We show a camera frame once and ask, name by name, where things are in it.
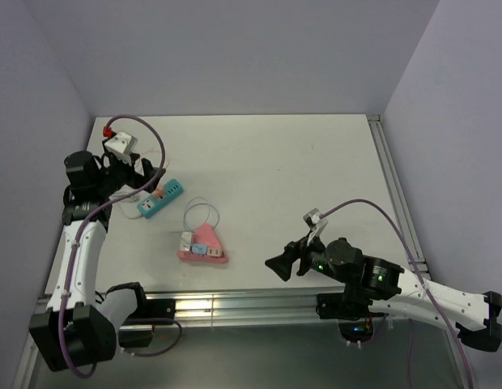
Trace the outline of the orange charger plug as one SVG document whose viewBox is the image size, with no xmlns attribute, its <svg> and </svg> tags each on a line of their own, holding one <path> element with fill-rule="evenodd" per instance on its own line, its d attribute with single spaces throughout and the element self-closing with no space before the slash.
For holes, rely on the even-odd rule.
<svg viewBox="0 0 502 389">
<path fill-rule="evenodd" d="M 164 186 L 163 185 L 158 185 L 152 192 L 151 195 L 157 199 L 161 200 L 164 198 L 165 193 L 164 193 Z"/>
</svg>

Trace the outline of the brown charger plug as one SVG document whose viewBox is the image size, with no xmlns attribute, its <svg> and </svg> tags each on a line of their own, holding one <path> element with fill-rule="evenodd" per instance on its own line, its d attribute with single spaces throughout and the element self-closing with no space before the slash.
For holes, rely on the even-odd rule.
<svg viewBox="0 0 502 389">
<path fill-rule="evenodd" d="M 223 249 L 220 247 L 209 246 L 206 249 L 206 255 L 211 258 L 222 258 L 223 257 Z"/>
</svg>

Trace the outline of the white charger plug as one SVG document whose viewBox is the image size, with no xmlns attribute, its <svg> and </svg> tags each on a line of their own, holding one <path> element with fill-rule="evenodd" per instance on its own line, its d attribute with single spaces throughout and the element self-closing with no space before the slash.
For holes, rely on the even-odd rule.
<svg viewBox="0 0 502 389">
<path fill-rule="evenodd" d="M 191 251 L 193 245 L 194 234 L 190 231 L 184 231 L 181 233 L 179 251 L 188 253 Z"/>
</svg>

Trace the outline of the pink triangular power strip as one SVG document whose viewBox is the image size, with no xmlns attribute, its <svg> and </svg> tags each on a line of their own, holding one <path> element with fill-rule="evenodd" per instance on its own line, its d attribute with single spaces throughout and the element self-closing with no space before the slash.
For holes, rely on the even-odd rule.
<svg viewBox="0 0 502 389">
<path fill-rule="evenodd" d="M 208 223 L 202 224 L 193 232 L 181 233 L 177 257 L 181 261 L 195 263 L 225 264 L 228 262 L 222 244 Z"/>
</svg>

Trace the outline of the blue charger plug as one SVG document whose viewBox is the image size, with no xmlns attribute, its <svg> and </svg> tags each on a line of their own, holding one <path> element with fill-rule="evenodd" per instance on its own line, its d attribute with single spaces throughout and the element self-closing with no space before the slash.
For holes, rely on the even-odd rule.
<svg viewBox="0 0 502 389">
<path fill-rule="evenodd" d="M 202 243 L 194 243 L 191 246 L 191 252 L 195 255 L 206 255 L 207 245 Z"/>
</svg>

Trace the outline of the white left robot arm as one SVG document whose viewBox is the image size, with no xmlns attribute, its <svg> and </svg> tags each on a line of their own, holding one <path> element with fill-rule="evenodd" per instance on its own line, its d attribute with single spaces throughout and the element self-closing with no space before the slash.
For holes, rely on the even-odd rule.
<svg viewBox="0 0 502 389">
<path fill-rule="evenodd" d="M 81 372 L 79 367 L 95 368 L 111 360 L 124 322 L 141 323 L 150 313 L 138 282 L 116 285 L 102 302 L 96 301 L 96 274 L 112 212 L 111 195 L 123 186 L 135 193 L 154 190 L 166 171 L 143 160 L 143 172 L 138 173 L 136 157 L 132 153 L 124 162 L 111 152 L 95 156 L 79 151 L 64 160 L 69 185 L 63 198 L 61 268 L 45 311 L 34 314 L 29 323 L 30 335 L 53 372 L 71 370 L 80 378 L 91 377 L 91 372 Z"/>
</svg>

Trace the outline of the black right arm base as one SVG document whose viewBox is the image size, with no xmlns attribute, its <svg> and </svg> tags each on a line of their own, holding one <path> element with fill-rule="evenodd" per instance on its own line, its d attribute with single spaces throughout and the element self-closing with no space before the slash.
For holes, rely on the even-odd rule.
<svg viewBox="0 0 502 389">
<path fill-rule="evenodd" d="M 368 299 L 361 301 L 344 292 L 318 294 L 316 312 L 321 320 L 337 320 L 341 337 L 351 343 L 372 342 L 387 328 L 386 316 L 375 327 L 374 318 L 381 314 L 370 311 Z"/>
</svg>

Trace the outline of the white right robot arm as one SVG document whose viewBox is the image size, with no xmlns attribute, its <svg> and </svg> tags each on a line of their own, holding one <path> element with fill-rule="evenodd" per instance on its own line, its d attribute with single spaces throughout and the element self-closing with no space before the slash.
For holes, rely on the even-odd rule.
<svg viewBox="0 0 502 389">
<path fill-rule="evenodd" d="M 359 320 L 368 314 L 391 314 L 452 330 L 462 344 L 494 353 L 502 343 L 498 323 L 502 296 L 489 291 L 473 294 L 420 280 L 411 270 L 372 257 L 340 237 L 328 245 L 320 238 L 288 243 L 284 252 L 265 261 L 281 280 L 316 271 L 343 284 L 340 293 L 317 296 L 316 312 L 322 319 Z"/>
</svg>

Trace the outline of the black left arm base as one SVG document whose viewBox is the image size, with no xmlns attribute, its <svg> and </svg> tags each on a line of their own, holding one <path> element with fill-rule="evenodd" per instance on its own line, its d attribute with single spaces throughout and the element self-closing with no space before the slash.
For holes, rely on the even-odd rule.
<svg viewBox="0 0 502 389">
<path fill-rule="evenodd" d="M 167 299 L 150 299 L 141 311 L 133 313 L 123 323 L 118 332 L 118 342 L 123 348 L 146 348 L 154 337 L 158 319 L 174 319 L 176 301 Z"/>
</svg>

